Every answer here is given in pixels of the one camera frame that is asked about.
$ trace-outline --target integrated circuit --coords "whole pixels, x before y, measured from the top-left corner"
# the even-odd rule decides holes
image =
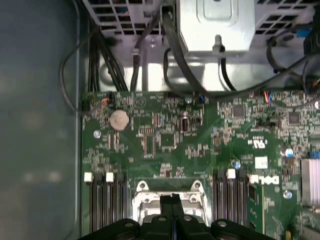
[[[300,124],[300,113],[293,111],[288,114],[289,124]]]
[[[243,105],[234,105],[233,106],[233,117],[234,118],[243,118],[245,116],[245,107]]]
[[[175,135],[173,133],[163,133],[161,134],[160,146],[163,148],[175,147]]]

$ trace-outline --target capacitor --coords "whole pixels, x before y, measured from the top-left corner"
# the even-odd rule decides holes
[[[280,148],[280,155],[281,155],[282,157],[285,157],[285,156],[286,156],[286,150],[287,150],[287,148],[286,148],[285,146],[281,146],[281,148]]]
[[[231,166],[234,167],[234,169],[240,169],[241,168],[241,163],[240,161],[237,161],[237,160],[232,160],[231,161]]]
[[[294,156],[294,151],[293,151],[291,148],[287,148],[287,149],[285,150],[285,156],[286,156],[287,158],[293,158],[293,156]]]
[[[184,98],[184,101],[185,101],[187,104],[192,104],[193,99],[192,99],[192,97],[185,97],[185,98]]]

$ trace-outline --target heatsink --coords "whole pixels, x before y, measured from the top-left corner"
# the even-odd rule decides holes
[[[320,159],[301,161],[302,200],[312,206],[320,204]]]

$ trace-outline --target ram slot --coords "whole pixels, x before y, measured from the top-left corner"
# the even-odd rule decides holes
[[[96,230],[101,228],[101,185],[96,185]]]
[[[124,205],[123,205],[123,198],[124,198],[124,184],[122,181],[118,182],[118,192],[119,192],[119,213],[118,213],[118,220],[123,218],[123,214],[124,214]]]
[[[212,176],[212,221],[218,219],[218,182],[216,176]]]
[[[248,206],[248,180],[244,172],[239,173],[237,181],[237,207],[238,218],[237,223],[247,226],[247,206]]]
[[[226,219],[228,217],[228,188],[224,170],[218,171],[217,182],[218,219]]]
[[[117,213],[117,184],[112,184],[112,222],[114,223],[117,221],[116,213]]]
[[[227,193],[227,203],[228,203],[228,220],[236,222],[237,221],[237,204],[236,204],[236,195],[237,195],[237,182],[234,179],[228,180],[228,193]]]
[[[89,210],[89,214],[90,214],[90,224],[89,224],[89,230],[90,233],[92,233],[94,231],[94,219],[96,217],[96,210],[94,208],[94,190],[95,190],[95,186],[94,183],[91,183],[89,186],[90,189],[90,210]]]
[[[106,224],[112,223],[112,183],[106,184]]]
[[[100,186],[100,228],[103,228],[106,226],[105,223],[105,213],[106,213],[106,195],[105,195],[105,182],[103,182]]]
[[[123,180],[120,184],[120,192],[121,192],[121,215],[120,219],[125,219],[127,217],[127,178],[126,176],[123,177]]]

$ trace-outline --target black cable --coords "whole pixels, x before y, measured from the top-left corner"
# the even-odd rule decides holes
[[[128,87],[127,87],[126,81],[124,79],[124,76],[122,75],[122,72],[121,72],[121,69],[119,67],[119,64],[118,64],[115,56],[113,55],[111,49],[106,44],[105,36],[102,34],[101,31],[98,34],[99,34],[99,38],[103,40],[103,43],[104,43],[104,46],[105,46],[104,49],[106,51],[106,55],[109,58],[109,61],[110,61],[110,64],[111,64],[113,70],[115,71],[115,74],[117,76],[117,79],[118,79],[121,87],[122,87],[122,90],[123,91],[128,91]]]
[[[140,68],[140,50],[141,50],[141,44],[143,40],[153,31],[153,29],[159,24],[160,21],[160,13],[158,12],[153,16],[152,21],[148,24],[146,29],[142,32],[142,34],[139,36],[138,40],[136,41],[136,44],[134,46],[135,50],[138,50],[139,52],[135,52],[133,55],[133,73],[130,83],[130,91],[135,91],[137,88],[138,83],[138,76],[139,76],[139,68]]]
[[[310,94],[310,88],[307,87],[307,71],[309,69],[310,62],[311,62],[310,60],[306,61],[302,70],[302,83],[303,83],[302,86],[306,94]]]
[[[165,81],[165,84],[170,88],[170,90],[175,93],[176,95],[182,97],[182,98],[193,98],[194,96],[192,94],[187,94],[185,92],[182,92],[178,89],[176,89],[175,86],[170,82],[168,78],[168,68],[169,68],[169,61],[168,61],[168,53],[170,52],[170,48],[165,50],[163,54],[163,78]]]
[[[184,54],[183,51],[180,47],[180,43],[179,43],[179,38],[178,35],[176,33],[175,27],[171,21],[171,17],[169,16],[168,13],[163,13],[162,16],[162,25],[163,28],[165,30],[165,34],[167,36],[168,42],[170,44],[170,48],[171,51],[173,53],[173,56],[178,64],[178,66],[180,67],[184,77],[186,78],[186,80],[189,82],[189,84],[191,85],[191,87],[198,93],[204,95],[205,97],[209,98],[209,99],[213,99],[216,101],[226,101],[232,98],[236,98],[236,97],[240,97],[243,94],[247,94],[249,92],[254,92],[254,91],[258,91],[260,89],[263,89],[264,87],[266,87],[268,84],[273,83],[273,82],[278,82],[279,80],[281,80],[282,78],[284,78],[285,76],[287,76],[292,70],[294,70],[295,68],[299,67],[300,65],[302,65],[305,61],[307,61],[311,56],[307,55],[303,58],[301,58],[300,60],[298,60],[297,62],[295,62],[294,64],[292,64],[290,67],[288,67],[286,70],[280,72],[278,75],[275,75],[269,79],[267,79],[264,82],[261,82],[255,86],[252,86],[250,88],[244,89],[244,90],[240,90],[240,91],[234,91],[232,93],[226,94],[226,93],[221,93],[221,92],[208,92],[196,79],[195,75],[192,73],[192,71],[190,70],[185,58],[184,58]]]
[[[231,91],[236,91],[236,89],[232,85],[232,83],[230,81],[230,78],[228,76],[228,73],[227,73],[227,59],[226,58],[221,58],[220,65],[221,65],[222,77],[223,77],[223,80],[224,80],[225,84],[228,86],[228,88]]]
[[[266,59],[274,71],[281,72],[286,69],[284,66],[280,65],[277,62],[277,60],[275,59],[274,54],[272,52],[272,48],[277,43],[277,39],[279,39],[280,37],[283,37],[289,33],[293,33],[294,31],[296,31],[298,29],[309,29],[311,27],[312,27],[312,24],[297,24],[291,28],[285,29],[284,31],[280,32],[278,35],[276,35],[270,39],[270,41],[267,44],[267,48],[266,48]],[[302,76],[300,74],[297,74],[294,71],[292,71],[290,73],[290,75],[295,79],[299,79],[300,81],[302,80]]]
[[[60,87],[62,90],[62,94],[64,97],[65,102],[67,103],[67,105],[76,113],[78,113],[80,116],[87,116],[87,115],[91,115],[92,113],[94,113],[97,109],[99,109],[102,105],[101,102],[99,102],[97,105],[95,105],[91,110],[89,111],[82,111],[77,109],[73,103],[71,102],[69,96],[68,96],[68,92],[66,89],[66,85],[65,85],[65,75],[64,75],[64,70],[65,70],[65,66],[66,63],[68,62],[68,60],[71,58],[71,56],[73,54],[75,54],[79,48],[81,48],[86,42],[89,41],[89,39],[99,30],[99,27],[95,27],[92,32],[90,32],[84,39],[82,39],[67,55],[66,57],[61,61],[60,63],[60,67],[59,67],[59,81],[60,81]]]
[[[109,74],[111,76],[112,82],[115,86],[115,89],[117,91],[127,91],[127,85],[125,80],[123,79],[122,74],[119,74],[119,76],[116,74],[115,72],[115,61],[114,56],[112,54],[112,52],[110,51],[109,47],[105,44],[105,37],[103,36],[103,34],[101,33],[101,31],[98,34],[95,34],[93,36],[93,38],[95,39],[98,48],[100,50],[100,53],[105,61],[105,65],[108,68]]]

